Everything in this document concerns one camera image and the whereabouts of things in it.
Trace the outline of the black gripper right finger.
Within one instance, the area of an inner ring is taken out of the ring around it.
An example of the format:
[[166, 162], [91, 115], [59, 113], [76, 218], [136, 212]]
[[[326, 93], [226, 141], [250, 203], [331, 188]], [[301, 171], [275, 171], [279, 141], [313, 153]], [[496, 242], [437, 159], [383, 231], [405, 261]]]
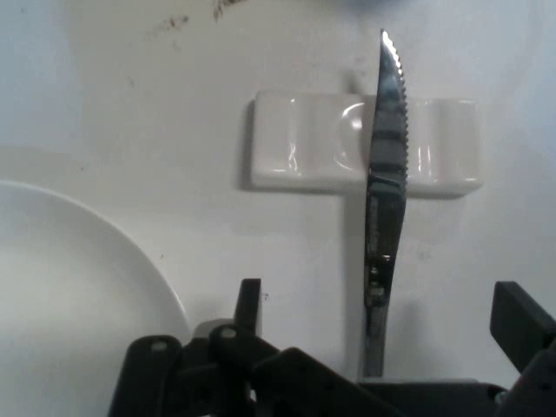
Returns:
[[519, 372], [498, 416], [555, 415], [555, 320], [514, 281], [494, 287], [490, 333]]

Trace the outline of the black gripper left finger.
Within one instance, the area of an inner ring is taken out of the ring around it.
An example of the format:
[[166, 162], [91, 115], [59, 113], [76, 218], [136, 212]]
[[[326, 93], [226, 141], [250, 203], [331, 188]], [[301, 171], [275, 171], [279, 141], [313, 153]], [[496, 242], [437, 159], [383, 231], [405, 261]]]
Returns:
[[257, 335], [261, 280], [241, 282], [232, 320], [181, 344], [133, 341], [110, 416], [389, 416], [391, 407], [298, 348]]

